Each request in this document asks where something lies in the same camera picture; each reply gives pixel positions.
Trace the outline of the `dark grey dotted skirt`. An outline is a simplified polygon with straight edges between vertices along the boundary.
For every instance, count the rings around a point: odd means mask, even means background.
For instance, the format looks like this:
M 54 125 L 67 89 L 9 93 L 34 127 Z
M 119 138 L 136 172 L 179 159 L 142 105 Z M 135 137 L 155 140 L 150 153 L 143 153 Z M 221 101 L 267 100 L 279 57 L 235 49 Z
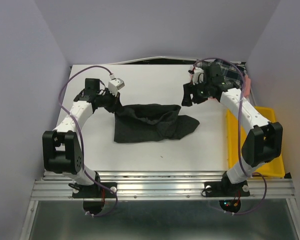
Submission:
M 132 104 L 115 112 L 114 141 L 119 144 L 181 140 L 192 134 L 200 122 L 180 115 L 176 104 Z

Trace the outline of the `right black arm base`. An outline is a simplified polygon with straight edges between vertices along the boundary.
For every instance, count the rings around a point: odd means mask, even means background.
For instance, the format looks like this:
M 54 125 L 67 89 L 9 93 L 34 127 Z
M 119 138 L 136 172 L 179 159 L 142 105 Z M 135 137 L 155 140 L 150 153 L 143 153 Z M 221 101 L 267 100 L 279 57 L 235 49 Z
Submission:
M 230 198 L 238 195 L 249 197 L 250 189 L 247 181 L 236 184 L 223 181 L 206 181 L 201 195 L 206 198 Z

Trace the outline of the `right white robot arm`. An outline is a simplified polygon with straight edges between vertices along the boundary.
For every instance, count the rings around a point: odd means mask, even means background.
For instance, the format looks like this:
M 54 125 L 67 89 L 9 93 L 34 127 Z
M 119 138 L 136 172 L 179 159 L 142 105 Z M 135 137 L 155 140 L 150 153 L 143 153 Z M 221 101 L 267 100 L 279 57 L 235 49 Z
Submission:
M 221 192 L 232 195 L 238 184 L 252 176 L 259 167 L 281 155 L 283 126 L 262 116 L 244 97 L 243 88 L 225 79 L 218 64 L 189 69 L 190 81 L 183 85 L 182 106 L 201 104 L 209 98 L 224 105 L 237 119 L 238 129 L 244 129 L 246 139 L 239 144 L 238 162 L 225 172 L 220 182 Z

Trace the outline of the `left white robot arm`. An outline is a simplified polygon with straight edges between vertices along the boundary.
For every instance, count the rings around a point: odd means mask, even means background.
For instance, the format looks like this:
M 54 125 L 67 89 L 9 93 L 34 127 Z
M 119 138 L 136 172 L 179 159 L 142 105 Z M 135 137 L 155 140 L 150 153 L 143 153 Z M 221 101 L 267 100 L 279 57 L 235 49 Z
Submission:
M 47 171 L 63 174 L 74 180 L 90 197 L 101 193 L 100 177 L 84 161 L 81 129 L 98 108 L 112 113 L 120 104 L 119 90 L 125 86 L 120 78 L 111 77 L 108 86 L 100 89 L 101 80 L 87 78 L 84 89 L 74 98 L 66 117 L 53 130 L 42 135 L 43 162 Z

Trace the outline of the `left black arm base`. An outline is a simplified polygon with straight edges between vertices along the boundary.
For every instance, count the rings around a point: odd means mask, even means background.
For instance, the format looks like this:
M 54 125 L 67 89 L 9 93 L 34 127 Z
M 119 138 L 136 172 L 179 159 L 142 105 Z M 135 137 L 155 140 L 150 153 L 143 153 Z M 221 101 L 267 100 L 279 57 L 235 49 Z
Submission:
M 78 183 L 69 183 L 72 188 L 72 198 L 74 199 L 114 199 L 115 195 L 109 190 L 98 186 L 92 185 L 79 185 Z

